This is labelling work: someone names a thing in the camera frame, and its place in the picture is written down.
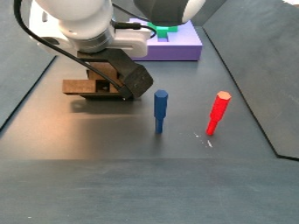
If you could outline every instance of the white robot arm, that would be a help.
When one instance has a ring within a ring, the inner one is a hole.
[[[205,0],[133,1],[148,21],[160,26],[185,23],[205,2]],[[145,68],[129,61],[128,56],[146,55],[145,41],[150,38],[149,27],[142,29],[140,24],[121,24],[121,27],[113,21],[110,0],[33,0],[28,29],[21,17],[21,3],[22,0],[13,0],[16,21],[45,49],[61,53],[98,74],[113,85],[124,99],[138,97],[152,86],[153,80]],[[97,59],[113,64],[121,85],[86,63],[94,59],[92,58],[94,55]]]
[[[134,0],[134,6],[156,25],[185,23],[205,0]],[[33,0],[30,29],[40,37],[56,39],[60,48],[96,53],[118,48],[130,57],[146,55],[150,31],[113,27],[110,0]]]

